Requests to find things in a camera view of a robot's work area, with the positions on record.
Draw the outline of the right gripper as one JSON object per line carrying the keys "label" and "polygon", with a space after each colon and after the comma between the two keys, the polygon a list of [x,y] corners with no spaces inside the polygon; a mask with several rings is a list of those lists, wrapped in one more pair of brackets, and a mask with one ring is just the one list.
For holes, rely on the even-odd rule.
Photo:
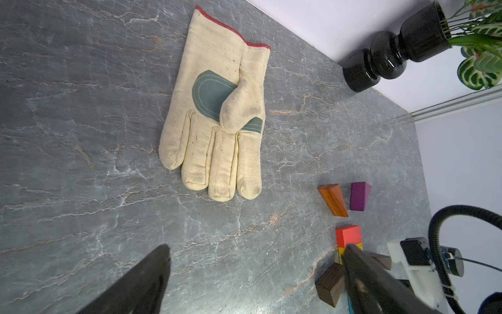
{"label": "right gripper", "polygon": [[448,310],[443,285],[426,238],[395,239],[387,243],[392,262],[402,264],[414,295],[434,310]]}

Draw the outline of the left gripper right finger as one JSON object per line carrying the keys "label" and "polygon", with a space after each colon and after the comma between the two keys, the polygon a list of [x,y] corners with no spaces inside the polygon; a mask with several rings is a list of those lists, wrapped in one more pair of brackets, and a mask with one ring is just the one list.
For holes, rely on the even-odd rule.
{"label": "left gripper right finger", "polygon": [[365,251],[349,244],[342,255],[345,288],[354,313],[438,313],[381,268]]}

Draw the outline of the red rectangular block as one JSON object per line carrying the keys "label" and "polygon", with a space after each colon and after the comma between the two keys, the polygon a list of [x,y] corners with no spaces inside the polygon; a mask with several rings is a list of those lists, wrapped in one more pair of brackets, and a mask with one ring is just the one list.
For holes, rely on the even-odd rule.
{"label": "red rectangular block", "polygon": [[343,228],[338,228],[335,231],[337,247],[346,248],[349,244],[362,244],[362,231],[360,226],[351,225]]}

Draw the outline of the yellow rectangular block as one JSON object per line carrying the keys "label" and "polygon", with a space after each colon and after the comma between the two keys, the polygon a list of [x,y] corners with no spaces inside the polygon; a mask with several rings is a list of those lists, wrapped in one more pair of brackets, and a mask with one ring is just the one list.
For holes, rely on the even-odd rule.
{"label": "yellow rectangular block", "polygon": [[[363,250],[363,243],[357,243],[356,246]],[[339,253],[339,263],[340,264],[343,264],[343,260],[342,260],[342,257],[343,257],[343,254],[345,252],[346,248],[345,247],[338,247],[338,253]]]}

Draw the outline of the reddish brown triangle block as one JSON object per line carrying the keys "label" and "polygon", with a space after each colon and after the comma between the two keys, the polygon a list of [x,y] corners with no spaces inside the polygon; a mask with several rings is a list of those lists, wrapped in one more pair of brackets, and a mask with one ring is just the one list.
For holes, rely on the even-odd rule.
{"label": "reddish brown triangle block", "polygon": [[340,184],[326,184],[318,188],[330,211],[336,217],[349,217]]}

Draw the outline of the dark brown triangle block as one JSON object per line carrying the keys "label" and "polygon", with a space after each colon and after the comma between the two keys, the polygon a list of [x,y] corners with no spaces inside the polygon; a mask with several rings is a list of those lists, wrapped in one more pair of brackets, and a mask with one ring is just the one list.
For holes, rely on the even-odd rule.
{"label": "dark brown triangle block", "polygon": [[316,291],[321,301],[336,307],[345,288],[344,266],[333,263],[315,282]]}

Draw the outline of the purple triangle block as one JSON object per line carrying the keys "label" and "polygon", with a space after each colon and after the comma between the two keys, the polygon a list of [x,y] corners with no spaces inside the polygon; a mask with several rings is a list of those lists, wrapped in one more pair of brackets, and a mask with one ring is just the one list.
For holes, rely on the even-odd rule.
{"label": "purple triangle block", "polygon": [[350,210],[365,211],[369,196],[371,193],[371,185],[366,182],[356,182],[351,184],[350,194]]}

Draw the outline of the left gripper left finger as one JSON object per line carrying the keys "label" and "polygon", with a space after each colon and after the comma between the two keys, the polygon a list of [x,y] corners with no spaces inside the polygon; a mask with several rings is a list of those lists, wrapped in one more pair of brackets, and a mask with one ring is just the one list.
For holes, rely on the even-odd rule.
{"label": "left gripper left finger", "polygon": [[170,249],[163,244],[78,312],[159,313],[170,272]]}

